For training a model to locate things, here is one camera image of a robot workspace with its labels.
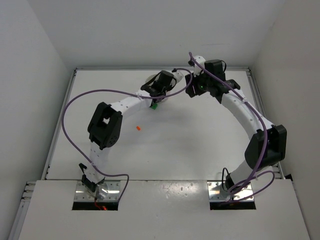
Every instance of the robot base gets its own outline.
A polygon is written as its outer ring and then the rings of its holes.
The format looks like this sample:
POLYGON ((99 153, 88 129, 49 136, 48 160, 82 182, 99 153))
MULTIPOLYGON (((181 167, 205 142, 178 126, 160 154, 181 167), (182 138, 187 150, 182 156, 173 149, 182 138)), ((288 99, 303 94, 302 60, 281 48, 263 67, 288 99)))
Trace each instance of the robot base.
MULTIPOLYGON (((210 210, 255 210, 255 199, 251 198, 236 202, 226 203, 231 196, 222 188, 221 181, 208 181, 208 193, 210 210)), ((252 186, 249 183, 244 189, 233 196, 233 200, 239 200, 253 194, 252 186)))
POLYGON ((78 181, 74 193, 72 210, 117 211, 119 194, 120 181, 105 180, 98 185, 95 193, 92 193, 81 181, 78 181))

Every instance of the white wall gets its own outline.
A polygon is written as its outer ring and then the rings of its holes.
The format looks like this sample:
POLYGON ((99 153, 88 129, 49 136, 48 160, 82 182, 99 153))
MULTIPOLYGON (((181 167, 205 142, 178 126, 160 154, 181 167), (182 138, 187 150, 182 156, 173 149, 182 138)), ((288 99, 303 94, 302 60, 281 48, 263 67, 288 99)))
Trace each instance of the white wall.
POLYGON ((319 0, 288 0, 253 68, 267 116, 287 128, 283 166, 313 239, 320 239, 319 13, 319 0))
POLYGON ((0 240, 41 177, 70 75, 27 0, 1 0, 0 240))
POLYGON ((28 0, 68 66, 250 66, 285 0, 28 0))

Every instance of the white table surface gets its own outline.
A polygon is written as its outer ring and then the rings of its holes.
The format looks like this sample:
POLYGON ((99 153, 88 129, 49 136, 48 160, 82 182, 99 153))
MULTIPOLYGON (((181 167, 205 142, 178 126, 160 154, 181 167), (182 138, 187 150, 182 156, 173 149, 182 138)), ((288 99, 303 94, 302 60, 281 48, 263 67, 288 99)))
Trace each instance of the white table surface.
MULTIPOLYGON (((94 89, 115 89, 135 93, 145 79, 159 70, 78 70, 70 98, 94 89)), ((227 71, 254 105, 247 73, 227 71)), ((185 86, 183 79, 175 90, 185 86)), ((125 98, 116 93, 93 93, 75 101, 66 113, 70 137, 85 152, 90 151, 88 124, 100 102, 125 98)), ((132 180, 217 180, 223 167, 234 170, 244 160, 249 143, 245 130, 234 116, 209 93, 190 98, 182 92, 144 109, 122 122, 119 141, 112 147, 108 174, 128 173, 132 180)), ((62 130, 46 179, 79 180, 83 156, 67 141, 62 130)))
POLYGON ((197 180, 130 181, 118 211, 76 211, 76 184, 37 181, 19 240, 309 239, 290 180, 257 195, 256 210, 210 210, 207 182, 197 180))

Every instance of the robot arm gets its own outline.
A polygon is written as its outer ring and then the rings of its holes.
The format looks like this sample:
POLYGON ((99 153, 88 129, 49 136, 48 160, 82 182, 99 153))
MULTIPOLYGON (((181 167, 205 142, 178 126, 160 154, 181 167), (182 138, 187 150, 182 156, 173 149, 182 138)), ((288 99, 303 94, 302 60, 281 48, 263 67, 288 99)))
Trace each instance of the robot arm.
MULTIPOLYGON (((185 92, 191 98, 209 92, 212 97, 216 98, 220 104, 225 106, 236 117, 250 139, 244 154, 245 160, 236 170, 226 176, 225 186, 230 189, 236 183, 246 180, 256 166, 263 148, 263 126, 247 106, 244 93, 237 82, 233 79, 226 80, 221 60, 206 61, 201 56, 196 56, 195 59, 207 71, 220 78, 244 98, 244 100, 241 100, 224 84, 203 73, 202 69, 194 65, 192 61, 189 62, 190 65, 194 66, 194 72, 192 74, 192 82, 185 92)), ((130 96, 111 104, 101 102, 97 106, 88 126, 92 163, 99 169, 103 169, 108 162, 108 154, 111 147, 119 139, 122 121, 141 109, 152 107, 154 104, 161 102, 163 100, 161 96, 168 94, 182 78, 183 74, 179 71, 161 71, 141 87, 136 93, 138 97, 130 96)), ((189 83, 190 79, 190 74, 185 76, 187 83, 189 83)), ((275 126, 264 118, 262 114, 260 116, 267 129, 268 143, 258 171, 285 158, 287 139, 287 130, 282 125, 275 126)), ((81 163, 80 168, 83 172, 82 183, 94 193, 97 185, 104 181, 104 176, 96 172, 92 165, 87 167, 81 163)))
MULTIPOLYGON (((226 80, 221 60, 206 61, 201 56, 195 56, 194 58, 202 67, 227 83, 244 98, 244 100, 241 100, 224 84, 221 84, 206 73, 203 73, 201 68, 194 65, 192 61, 189 62, 191 66, 194 66, 194 72, 191 86, 185 90, 186 93, 193 98, 194 96, 209 92, 212 97, 216 98, 220 104, 226 107, 235 116, 250 139, 244 154, 245 160, 236 170, 226 177, 225 186, 229 189, 236 183, 246 180, 256 166, 264 142, 263 126, 258 117, 246 105, 246 97, 236 81, 233 79, 226 80)), ((188 82, 190 75, 187 75, 185 79, 188 82)), ((282 125, 275 126, 272 122, 263 117, 262 114, 260 114, 260 116, 267 129, 268 143, 258 171, 261 171, 268 166, 272 166, 285 158, 287 140, 287 130, 282 125)))
MULTIPOLYGON (((118 141, 122 121, 138 111, 152 107, 161 102, 162 96, 167 95, 184 75, 179 70, 172 72, 161 71, 149 79, 135 96, 129 96, 121 101, 98 104, 88 126, 90 139, 90 159, 98 169, 103 169, 108 162, 111 147, 118 141)), ((79 165, 83 175, 82 183, 92 192, 105 177, 98 173, 93 166, 79 165)))

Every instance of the green object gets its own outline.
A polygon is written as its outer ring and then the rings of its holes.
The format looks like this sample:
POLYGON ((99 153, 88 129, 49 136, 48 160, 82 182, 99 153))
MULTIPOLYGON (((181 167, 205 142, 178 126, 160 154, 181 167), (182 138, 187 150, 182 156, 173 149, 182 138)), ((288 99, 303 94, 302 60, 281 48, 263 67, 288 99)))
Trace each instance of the green object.
POLYGON ((156 108, 158 107, 158 104, 153 104, 150 108, 152 108, 153 110, 156 110, 156 108))

